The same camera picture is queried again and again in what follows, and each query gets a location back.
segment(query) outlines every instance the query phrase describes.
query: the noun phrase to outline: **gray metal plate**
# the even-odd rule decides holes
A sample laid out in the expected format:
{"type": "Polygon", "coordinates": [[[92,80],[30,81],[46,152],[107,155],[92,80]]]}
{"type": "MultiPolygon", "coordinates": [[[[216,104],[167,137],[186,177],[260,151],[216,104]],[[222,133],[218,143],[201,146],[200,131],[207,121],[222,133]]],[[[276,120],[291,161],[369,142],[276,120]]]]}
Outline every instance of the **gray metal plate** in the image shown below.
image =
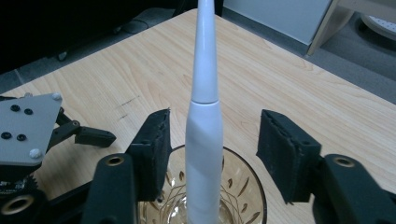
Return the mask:
{"type": "Polygon", "coordinates": [[[59,93],[24,97],[0,102],[0,164],[34,166],[43,161],[62,104],[59,93]],[[17,105],[20,110],[12,111],[17,105]],[[28,115],[25,109],[31,109],[28,115]],[[24,134],[26,139],[18,140],[24,134]]]}

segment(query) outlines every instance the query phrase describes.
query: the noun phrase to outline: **black screw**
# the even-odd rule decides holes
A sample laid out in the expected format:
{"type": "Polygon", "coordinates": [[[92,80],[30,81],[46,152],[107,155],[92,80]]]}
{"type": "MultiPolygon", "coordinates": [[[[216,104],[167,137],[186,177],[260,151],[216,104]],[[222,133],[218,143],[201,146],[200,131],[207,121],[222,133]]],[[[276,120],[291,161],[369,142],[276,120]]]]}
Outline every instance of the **black screw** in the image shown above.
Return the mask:
{"type": "Polygon", "coordinates": [[[33,110],[32,109],[29,109],[29,108],[27,108],[27,109],[25,109],[25,114],[27,114],[27,115],[33,115],[33,110]]]}
{"type": "Polygon", "coordinates": [[[18,141],[24,141],[24,140],[26,140],[26,135],[24,135],[23,133],[18,134],[17,140],[18,140],[18,141]]]}
{"type": "Polygon", "coordinates": [[[14,112],[18,112],[18,111],[21,110],[21,108],[20,108],[18,105],[12,105],[10,109],[11,109],[12,111],[14,111],[14,112]]]}
{"type": "Polygon", "coordinates": [[[10,139],[11,137],[12,137],[11,133],[8,132],[1,133],[1,138],[3,139],[10,139]]]}

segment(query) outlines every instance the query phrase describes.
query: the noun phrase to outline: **wood grain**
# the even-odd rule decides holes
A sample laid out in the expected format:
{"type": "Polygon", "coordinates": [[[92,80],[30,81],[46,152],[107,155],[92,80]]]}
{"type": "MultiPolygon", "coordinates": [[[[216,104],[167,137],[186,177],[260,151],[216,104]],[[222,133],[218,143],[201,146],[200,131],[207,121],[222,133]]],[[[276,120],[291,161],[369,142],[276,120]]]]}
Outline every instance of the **wood grain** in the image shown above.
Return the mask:
{"type": "MultiPolygon", "coordinates": [[[[171,108],[172,146],[184,144],[196,10],[27,83],[6,95],[58,91],[81,125],[113,132],[110,148],[54,147],[35,172],[54,198],[92,179],[105,155],[123,152],[146,117],[171,108]]],[[[283,113],[316,138],[322,155],[353,157],[384,189],[396,192],[396,106],[217,18],[224,146],[257,172],[268,223],[312,223],[311,204],[285,205],[257,151],[262,109],[283,113]]]]}

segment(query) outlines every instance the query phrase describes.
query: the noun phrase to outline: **screw hole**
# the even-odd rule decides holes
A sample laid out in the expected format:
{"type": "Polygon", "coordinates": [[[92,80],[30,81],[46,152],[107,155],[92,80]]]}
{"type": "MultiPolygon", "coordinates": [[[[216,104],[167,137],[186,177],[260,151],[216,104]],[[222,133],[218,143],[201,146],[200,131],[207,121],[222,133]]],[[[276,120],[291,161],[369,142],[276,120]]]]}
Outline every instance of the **screw hole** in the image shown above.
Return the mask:
{"type": "Polygon", "coordinates": [[[26,140],[26,135],[24,135],[23,133],[18,134],[17,140],[18,140],[18,141],[24,141],[24,140],[26,140]]]}
{"type": "Polygon", "coordinates": [[[24,113],[25,113],[26,115],[33,115],[33,110],[27,108],[27,109],[24,110],[24,113]]]}
{"type": "Polygon", "coordinates": [[[3,139],[10,139],[11,137],[12,137],[11,133],[8,132],[1,133],[1,138],[3,139]]]}
{"type": "Polygon", "coordinates": [[[17,214],[28,208],[35,201],[31,195],[21,195],[3,205],[1,213],[5,216],[17,214]]]}
{"type": "Polygon", "coordinates": [[[106,164],[108,166],[117,166],[124,162],[123,157],[113,157],[107,160],[106,164]]]}
{"type": "Polygon", "coordinates": [[[343,157],[336,157],[334,158],[334,162],[337,163],[340,166],[344,166],[347,168],[351,168],[355,166],[355,163],[347,158],[343,157]]]}
{"type": "Polygon", "coordinates": [[[14,111],[14,112],[18,112],[18,111],[21,110],[21,108],[18,105],[12,105],[11,106],[11,110],[14,111]]]}

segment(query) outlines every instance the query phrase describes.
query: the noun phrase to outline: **white tube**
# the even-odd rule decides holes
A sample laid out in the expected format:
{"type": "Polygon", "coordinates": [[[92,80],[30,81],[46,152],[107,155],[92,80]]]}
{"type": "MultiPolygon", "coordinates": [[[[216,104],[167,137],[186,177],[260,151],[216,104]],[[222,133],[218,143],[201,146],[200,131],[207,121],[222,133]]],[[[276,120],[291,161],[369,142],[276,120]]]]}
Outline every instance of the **white tube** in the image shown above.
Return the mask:
{"type": "Polygon", "coordinates": [[[213,0],[199,0],[194,74],[186,127],[187,218],[217,224],[223,147],[213,0]]]}

